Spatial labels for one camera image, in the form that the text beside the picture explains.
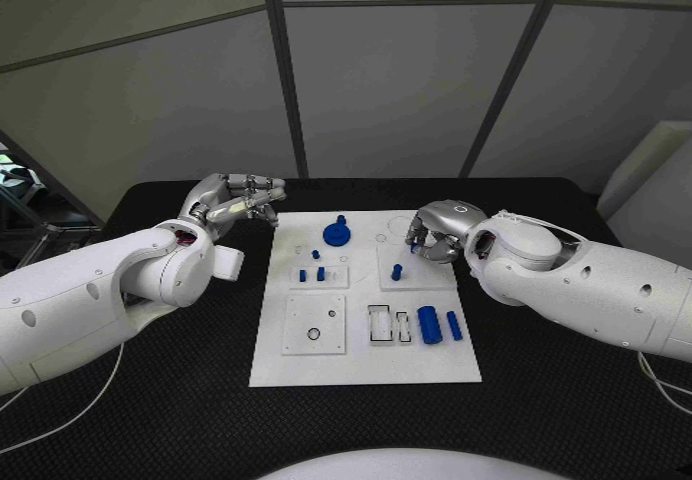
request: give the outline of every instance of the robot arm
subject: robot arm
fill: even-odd
[[[243,254],[213,242],[239,218],[277,225],[268,203],[285,198],[282,187],[279,179],[210,175],[177,219],[0,278],[0,395],[99,357],[194,303],[212,276],[236,280]]]
[[[561,240],[552,230],[572,237]],[[435,239],[424,245],[428,231]],[[490,297],[611,345],[692,362],[692,271],[633,250],[588,241],[530,217],[487,218],[445,200],[416,213],[406,243],[447,263],[462,251]]]

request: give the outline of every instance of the black table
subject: black table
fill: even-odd
[[[174,218],[193,185],[137,185],[105,237]],[[292,180],[287,190],[279,212],[416,209],[454,198],[617,244],[588,197],[562,179]],[[197,303],[127,343],[99,403],[65,431],[0,457],[3,478],[256,478],[376,447],[460,450],[582,479],[641,478],[692,462],[692,418],[664,402],[635,354],[494,302],[462,262],[481,384],[248,388],[271,239],[264,222],[236,223],[220,244],[246,254],[238,283],[212,279]],[[685,384],[692,367],[654,360],[660,376]],[[80,411],[114,361],[115,351],[29,390],[0,414],[0,446]]]

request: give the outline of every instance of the robotic hand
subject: robotic hand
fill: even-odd
[[[425,246],[428,231],[432,246]],[[477,207],[455,200],[418,210],[406,244],[438,263],[454,261],[462,251],[471,276],[506,305],[527,305],[555,323],[611,345],[692,362],[686,268],[591,242],[535,218],[506,211],[487,218]]]
[[[235,281],[243,254],[213,242],[239,218],[277,226],[268,203],[284,198],[279,179],[213,174],[177,219],[1,277],[0,395],[99,357],[194,303],[212,276]],[[134,304],[124,302],[131,295]]]

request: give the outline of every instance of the white board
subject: white board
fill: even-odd
[[[339,214],[346,216],[350,241],[343,247],[331,247],[324,243],[321,232],[334,223]],[[403,236],[413,215],[412,210],[281,214],[266,274],[251,387],[481,381],[451,267],[425,264],[425,275],[437,272],[438,278],[447,278],[447,282],[437,281],[429,290],[422,290],[419,285],[413,290],[382,291],[380,288],[380,276],[389,278],[393,265],[382,267],[380,275],[377,246],[386,252],[401,247],[401,251],[411,255]],[[318,260],[311,257],[313,250],[320,252]],[[412,279],[416,261],[403,258],[409,262],[405,273]],[[331,288],[328,291],[294,289],[295,269],[337,265],[349,269],[349,282],[343,288]],[[445,272],[451,272],[451,277],[445,276]],[[305,302],[314,302],[323,296],[340,295],[346,304],[343,353],[284,355],[289,298],[311,296]],[[399,312],[406,312],[411,327],[408,344],[401,344],[398,335],[393,345],[386,348],[370,344],[369,305],[388,305],[393,319]],[[425,305],[435,307],[442,331],[442,342],[435,345],[425,345],[421,337],[416,310]],[[452,340],[445,316],[448,311],[457,315],[461,341]],[[311,328],[311,325],[300,325],[297,328],[308,330],[307,327]],[[310,346],[310,341],[305,343],[302,339],[307,335],[302,330],[295,338],[300,337],[302,346]]]

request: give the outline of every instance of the black tabletop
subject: black tabletop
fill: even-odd
[[[137,185],[106,239],[174,218],[193,185]],[[562,179],[291,180],[287,191],[278,212],[416,209],[452,198],[617,244]],[[238,282],[212,279],[197,303],[127,342],[101,401],[66,430],[0,456],[3,478],[256,478],[377,447],[478,453],[578,479],[641,478],[692,462],[692,417],[664,402],[635,354],[494,302],[462,262],[454,270],[483,383],[248,388],[271,240],[264,222],[236,223],[220,244],[246,255]],[[72,418],[115,356],[31,387],[0,414],[0,448]],[[685,383],[689,365],[651,363]]]

